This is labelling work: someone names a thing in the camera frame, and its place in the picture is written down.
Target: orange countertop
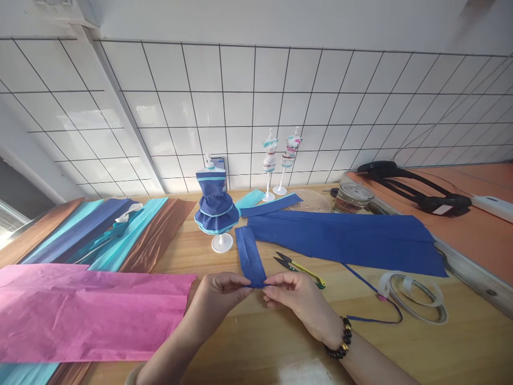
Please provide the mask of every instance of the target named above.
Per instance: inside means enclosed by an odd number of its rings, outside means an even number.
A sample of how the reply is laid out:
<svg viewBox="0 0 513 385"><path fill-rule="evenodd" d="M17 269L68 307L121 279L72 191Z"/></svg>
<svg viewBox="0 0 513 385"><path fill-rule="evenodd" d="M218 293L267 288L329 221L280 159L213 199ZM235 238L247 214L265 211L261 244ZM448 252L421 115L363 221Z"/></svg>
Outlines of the orange countertop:
<svg viewBox="0 0 513 385"><path fill-rule="evenodd" d="M513 164L419 168L410 171L454 193L468 195L465 191L513 203ZM418 209L415 203L371 181L365 174L352 172L347 176L355 182L363 182L364 186L374 191L376 197L400 213L414 215L431 234L513 286L513 224L510 222L476 207L471 207L469 213L455 218L428 214ZM418 181L407 178L398 180L428 196L441 196Z"/></svg>

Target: white power strip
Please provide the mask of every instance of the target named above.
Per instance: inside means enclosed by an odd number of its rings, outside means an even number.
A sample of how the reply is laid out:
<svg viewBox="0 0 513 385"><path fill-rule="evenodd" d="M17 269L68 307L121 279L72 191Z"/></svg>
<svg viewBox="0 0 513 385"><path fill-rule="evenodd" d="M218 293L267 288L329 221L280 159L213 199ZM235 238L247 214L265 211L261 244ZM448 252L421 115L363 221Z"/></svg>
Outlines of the white power strip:
<svg viewBox="0 0 513 385"><path fill-rule="evenodd" d="M513 223L513 204L490 196L472 197L472 205Z"/></svg>

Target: beaded bracelet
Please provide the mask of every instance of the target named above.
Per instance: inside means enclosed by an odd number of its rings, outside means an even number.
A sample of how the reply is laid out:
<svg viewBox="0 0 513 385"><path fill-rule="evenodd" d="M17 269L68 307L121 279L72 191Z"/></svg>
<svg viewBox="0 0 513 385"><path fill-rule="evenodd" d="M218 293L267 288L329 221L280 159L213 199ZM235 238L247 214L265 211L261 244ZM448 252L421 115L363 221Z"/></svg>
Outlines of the beaded bracelet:
<svg viewBox="0 0 513 385"><path fill-rule="evenodd" d="M351 345L351 337L353 334L351 333L351 323L349 320L345 317L342 318L342 322L344 323L344 342L341 347L339 347L337 350L331 350L326 345L324 345L324 349L326 350L326 353L328 353L328 356L335 359L343 359L344 356L349 351L349 346Z"/></svg>

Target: clear plastic lid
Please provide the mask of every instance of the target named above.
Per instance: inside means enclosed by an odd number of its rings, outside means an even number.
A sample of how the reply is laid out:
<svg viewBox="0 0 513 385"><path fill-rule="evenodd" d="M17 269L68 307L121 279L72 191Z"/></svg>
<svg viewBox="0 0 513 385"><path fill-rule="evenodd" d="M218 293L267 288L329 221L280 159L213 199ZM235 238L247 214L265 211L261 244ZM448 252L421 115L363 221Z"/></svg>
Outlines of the clear plastic lid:
<svg viewBox="0 0 513 385"><path fill-rule="evenodd" d="M374 193L367 187L357 183L341 183L340 189L349 198L356 199L358 201L370 201L374 198Z"/></svg>

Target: person's left hand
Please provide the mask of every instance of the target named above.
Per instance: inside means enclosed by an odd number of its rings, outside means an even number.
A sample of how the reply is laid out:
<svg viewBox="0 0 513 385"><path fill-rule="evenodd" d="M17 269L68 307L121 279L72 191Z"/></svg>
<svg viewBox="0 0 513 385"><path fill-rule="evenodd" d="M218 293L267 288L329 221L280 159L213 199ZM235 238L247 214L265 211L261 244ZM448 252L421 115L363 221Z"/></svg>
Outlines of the person's left hand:
<svg viewBox="0 0 513 385"><path fill-rule="evenodd" d="M205 275L181 322L189 338L199 343L209 339L230 310L253 292L244 287L250 283L246 277L230 272Z"/></svg>

